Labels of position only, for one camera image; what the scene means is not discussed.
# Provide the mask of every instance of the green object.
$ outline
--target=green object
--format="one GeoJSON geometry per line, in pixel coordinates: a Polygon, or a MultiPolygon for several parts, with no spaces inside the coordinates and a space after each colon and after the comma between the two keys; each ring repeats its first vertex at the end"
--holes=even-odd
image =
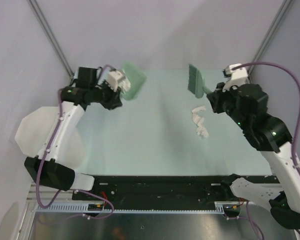
{"type": "Polygon", "coordinates": [[[123,65],[122,70],[126,78],[129,80],[131,87],[129,91],[122,93],[121,96],[127,101],[133,100],[140,92],[147,76],[131,62],[126,62],[123,65]]]}
{"type": "Polygon", "coordinates": [[[188,90],[192,92],[197,99],[202,98],[204,94],[212,92],[205,86],[205,80],[201,72],[192,64],[189,64],[188,90]]]}

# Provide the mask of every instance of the white wall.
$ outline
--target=white wall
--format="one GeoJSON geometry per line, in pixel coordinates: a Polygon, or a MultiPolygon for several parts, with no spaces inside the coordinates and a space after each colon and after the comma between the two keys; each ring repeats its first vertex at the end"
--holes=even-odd
{"type": "MultiPolygon", "coordinates": [[[[300,79],[300,0],[295,1],[280,26],[262,61],[282,64],[300,79]]],[[[299,94],[295,82],[284,71],[270,66],[258,66],[253,82],[269,95],[269,112],[281,118],[290,132],[295,132],[299,109],[299,94]]],[[[300,135],[297,144],[300,158],[300,135]]]]}
{"type": "Polygon", "coordinates": [[[283,0],[38,0],[72,69],[251,61],[283,0]]]}
{"type": "Polygon", "coordinates": [[[7,240],[25,203],[30,176],[14,141],[20,121],[41,106],[57,104],[68,81],[25,0],[0,0],[0,239],[7,240]]]}

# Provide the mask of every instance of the wall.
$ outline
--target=wall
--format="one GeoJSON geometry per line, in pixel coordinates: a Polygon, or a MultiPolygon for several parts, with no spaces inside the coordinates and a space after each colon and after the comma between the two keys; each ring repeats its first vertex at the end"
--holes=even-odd
{"type": "MultiPolygon", "coordinates": [[[[300,0],[295,1],[261,60],[282,64],[300,79],[300,0]]],[[[299,109],[299,94],[293,79],[279,69],[258,66],[252,80],[269,94],[269,112],[281,118],[293,134],[299,109]]],[[[297,153],[300,158],[300,135],[297,153]]]]}
{"type": "Polygon", "coordinates": [[[27,1],[0,1],[0,239],[9,239],[31,183],[17,128],[37,108],[56,105],[67,82],[27,1]]]}
{"type": "Polygon", "coordinates": [[[282,2],[38,0],[74,70],[127,60],[144,69],[251,61],[282,2]]]}

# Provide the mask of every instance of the reflective metal surface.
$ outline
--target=reflective metal surface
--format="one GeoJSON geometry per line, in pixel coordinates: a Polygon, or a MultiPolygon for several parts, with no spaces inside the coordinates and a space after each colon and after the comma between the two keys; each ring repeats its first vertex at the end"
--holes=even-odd
{"type": "MultiPolygon", "coordinates": [[[[266,210],[252,205],[254,221],[266,240],[295,240],[266,210]]],[[[41,221],[56,222],[72,213],[37,212],[41,221]]],[[[245,208],[241,216],[247,216],[245,208]]],[[[46,226],[34,221],[29,240],[256,240],[247,220],[226,220],[220,214],[114,214],[103,220],[83,217],[46,226]]]]}

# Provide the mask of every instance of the white cloth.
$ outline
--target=white cloth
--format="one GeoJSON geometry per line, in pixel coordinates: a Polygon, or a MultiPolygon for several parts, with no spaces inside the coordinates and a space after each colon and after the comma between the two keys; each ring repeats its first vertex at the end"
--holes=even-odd
{"type": "Polygon", "coordinates": [[[206,127],[204,126],[205,118],[197,114],[198,112],[205,111],[205,110],[207,110],[206,106],[203,105],[194,108],[191,112],[192,112],[192,121],[197,125],[196,134],[198,134],[199,136],[203,136],[204,138],[207,138],[209,137],[209,133],[206,127]]]}

